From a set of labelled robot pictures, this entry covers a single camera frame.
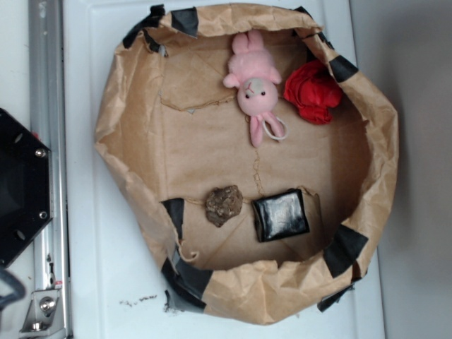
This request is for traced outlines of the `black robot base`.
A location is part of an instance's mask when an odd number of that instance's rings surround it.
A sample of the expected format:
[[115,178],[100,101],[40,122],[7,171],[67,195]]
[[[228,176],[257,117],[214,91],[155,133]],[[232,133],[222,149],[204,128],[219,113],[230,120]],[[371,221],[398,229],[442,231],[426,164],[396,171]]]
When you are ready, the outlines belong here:
[[50,149],[1,110],[1,267],[9,267],[52,219]]

